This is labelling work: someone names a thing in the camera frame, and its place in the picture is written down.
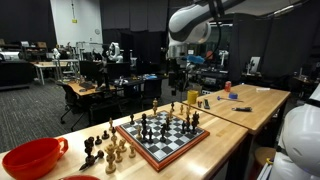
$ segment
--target chess board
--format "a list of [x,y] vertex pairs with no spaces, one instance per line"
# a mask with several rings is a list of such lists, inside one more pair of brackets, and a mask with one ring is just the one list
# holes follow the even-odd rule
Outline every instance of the chess board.
[[138,125],[142,127],[142,119],[135,120],[134,125],[128,122],[116,127],[117,131],[128,142],[135,142],[136,151],[158,172],[210,134],[208,131],[199,127],[196,127],[197,134],[195,135],[188,132],[181,134],[183,120],[173,116],[170,123],[171,130],[165,133],[166,142],[160,142],[161,125],[166,123],[167,114],[168,112],[166,111],[160,111],[157,113],[157,117],[147,115],[147,130],[149,131],[149,129],[152,128],[153,131],[153,143],[151,144],[148,142],[141,143],[136,139],[137,127]]

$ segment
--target white wall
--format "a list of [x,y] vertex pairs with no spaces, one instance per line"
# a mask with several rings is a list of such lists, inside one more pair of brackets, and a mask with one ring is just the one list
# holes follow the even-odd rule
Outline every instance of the white wall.
[[76,42],[86,42],[83,48],[92,51],[95,45],[89,43],[102,43],[102,29],[99,0],[73,0],[75,19],[72,23],[73,13],[71,0],[50,0],[54,26],[59,45],[66,46],[68,42],[75,47]]

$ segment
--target cardboard box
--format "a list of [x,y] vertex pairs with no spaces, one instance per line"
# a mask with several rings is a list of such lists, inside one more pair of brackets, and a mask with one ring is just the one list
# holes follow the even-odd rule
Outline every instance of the cardboard box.
[[4,39],[0,39],[0,45],[5,45]]
[[37,42],[37,46],[40,48],[47,48],[47,44],[45,42]]

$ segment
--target black chair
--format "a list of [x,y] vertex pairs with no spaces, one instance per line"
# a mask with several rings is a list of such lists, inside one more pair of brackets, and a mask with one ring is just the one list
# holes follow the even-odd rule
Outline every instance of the black chair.
[[65,100],[66,100],[66,107],[67,110],[60,118],[60,123],[64,124],[65,121],[63,118],[71,111],[73,114],[82,113],[78,120],[72,125],[71,131],[73,132],[74,126],[78,124],[78,122],[81,120],[81,118],[84,116],[86,112],[89,112],[90,109],[90,103],[87,101],[78,98],[77,94],[73,91],[73,89],[63,83],[57,83],[58,86],[61,86],[63,90],[65,91]]
[[141,108],[144,109],[144,101],[150,100],[147,104],[152,104],[153,99],[157,99],[158,101],[162,101],[161,94],[162,94],[162,79],[148,79],[144,81],[143,92],[141,92]]

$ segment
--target bottle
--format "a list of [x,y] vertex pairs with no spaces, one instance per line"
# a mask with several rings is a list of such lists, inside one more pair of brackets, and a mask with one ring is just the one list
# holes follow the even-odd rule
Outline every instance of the bottle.
[[231,81],[227,81],[227,82],[225,83],[225,85],[224,85],[224,90],[225,90],[226,92],[230,92],[230,90],[231,90]]

